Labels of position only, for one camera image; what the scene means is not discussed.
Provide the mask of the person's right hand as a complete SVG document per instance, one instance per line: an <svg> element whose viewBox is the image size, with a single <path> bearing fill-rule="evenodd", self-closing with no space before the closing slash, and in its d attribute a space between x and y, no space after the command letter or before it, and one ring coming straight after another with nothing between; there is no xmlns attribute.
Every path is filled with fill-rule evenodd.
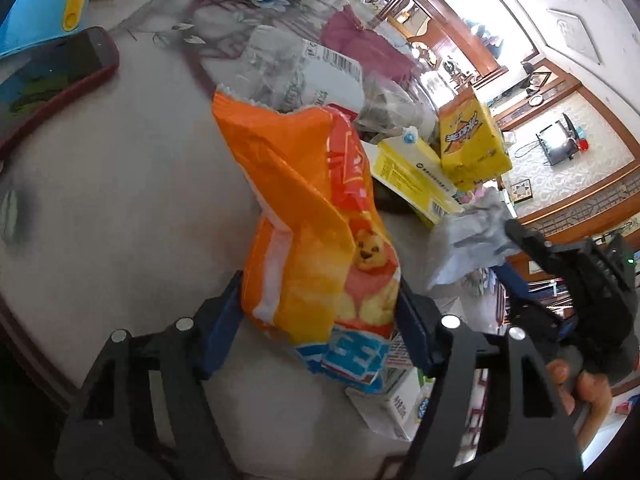
<svg viewBox="0 0 640 480"><path fill-rule="evenodd" d="M588 405L586 418L576 434L579 451L585 451L603 425L612 405L613 396L608 376L581 372L576 378L575 388L570 391L565 388L565 383L570 378L570 366L567 362L553 360L546 365L546 370L558 388L567 414L574 412L577 401Z"/></svg>

